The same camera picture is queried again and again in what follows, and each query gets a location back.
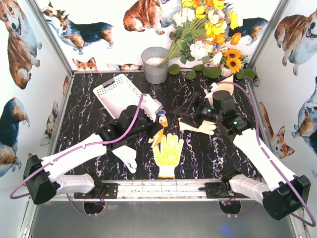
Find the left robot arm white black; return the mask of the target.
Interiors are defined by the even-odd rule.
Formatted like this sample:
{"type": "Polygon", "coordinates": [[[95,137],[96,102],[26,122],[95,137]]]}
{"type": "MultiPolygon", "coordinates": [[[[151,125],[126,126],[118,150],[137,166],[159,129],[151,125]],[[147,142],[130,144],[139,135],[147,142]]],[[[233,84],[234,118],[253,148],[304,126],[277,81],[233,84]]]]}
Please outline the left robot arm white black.
{"type": "Polygon", "coordinates": [[[30,156],[24,170],[26,187],[36,205],[48,202],[56,195],[88,194],[97,197],[103,184],[94,174],[67,175],[71,169],[110,152],[119,158],[131,173],[137,169],[135,149],[126,145],[130,138],[146,134],[153,137],[163,126],[157,119],[160,108],[130,105],[117,119],[111,120],[84,141],[54,155],[30,156]]]}

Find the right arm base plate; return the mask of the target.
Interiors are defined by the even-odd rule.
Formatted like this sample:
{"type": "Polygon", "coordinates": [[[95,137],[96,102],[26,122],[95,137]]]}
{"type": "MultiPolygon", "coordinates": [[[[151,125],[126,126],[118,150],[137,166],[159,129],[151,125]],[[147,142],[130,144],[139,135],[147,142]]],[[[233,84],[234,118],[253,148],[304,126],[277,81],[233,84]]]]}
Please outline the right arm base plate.
{"type": "Polygon", "coordinates": [[[229,180],[236,175],[241,175],[240,172],[230,172],[221,177],[219,182],[206,182],[203,187],[199,187],[199,191],[204,191],[207,198],[247,198],[243,194],[236,193],[231,189],[229,180]]]}

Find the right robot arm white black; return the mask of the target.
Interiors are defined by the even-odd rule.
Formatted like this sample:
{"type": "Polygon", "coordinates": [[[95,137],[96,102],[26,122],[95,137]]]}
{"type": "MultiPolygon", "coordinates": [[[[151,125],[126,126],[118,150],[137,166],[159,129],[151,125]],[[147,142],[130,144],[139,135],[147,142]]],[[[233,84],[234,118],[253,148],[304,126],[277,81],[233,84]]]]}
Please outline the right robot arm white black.
{"type": "Polygon", "coordinates": [[[195,92],[183,105],[173,110],[181,122],[199,128],[204,121],[216,123],[217,128],[256,167],[264,182],[231,172],[222,177],[234,193],[242,194],[263,205],[275,220],[303,208],[308,200],[311,182],[288,169],[257,137],[250,121],[235,112],[234,99],[228,91],[216,91],[212,102],[195,92]]]}

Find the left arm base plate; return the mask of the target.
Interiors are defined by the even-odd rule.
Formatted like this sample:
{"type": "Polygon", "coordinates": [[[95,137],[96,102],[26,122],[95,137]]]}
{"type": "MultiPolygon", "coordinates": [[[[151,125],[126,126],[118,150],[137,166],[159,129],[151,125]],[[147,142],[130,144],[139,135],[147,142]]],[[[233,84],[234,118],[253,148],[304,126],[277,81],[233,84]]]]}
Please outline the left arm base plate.
{"type": "Polygon", "coordinates": [[[116,199],[118,193],[117,183],[102,183],[96,185],[90,192],[74,193],[75,199],[116,199]]]}

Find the yellow dotted knit glove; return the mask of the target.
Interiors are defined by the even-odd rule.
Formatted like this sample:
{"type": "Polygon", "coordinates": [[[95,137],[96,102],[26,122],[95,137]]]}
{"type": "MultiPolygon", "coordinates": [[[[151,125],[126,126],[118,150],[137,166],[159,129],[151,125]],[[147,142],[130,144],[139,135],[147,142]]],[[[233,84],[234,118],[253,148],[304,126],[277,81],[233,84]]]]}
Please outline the yellow dotted knit glove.
{"type": "Polygon", "coordinates": [[[154,160],[159,167],[159,178],[175,178],[175,168],[180,163],[184,140],[171,133],[163,135],[160,145],[153,148],[154,160]]]}

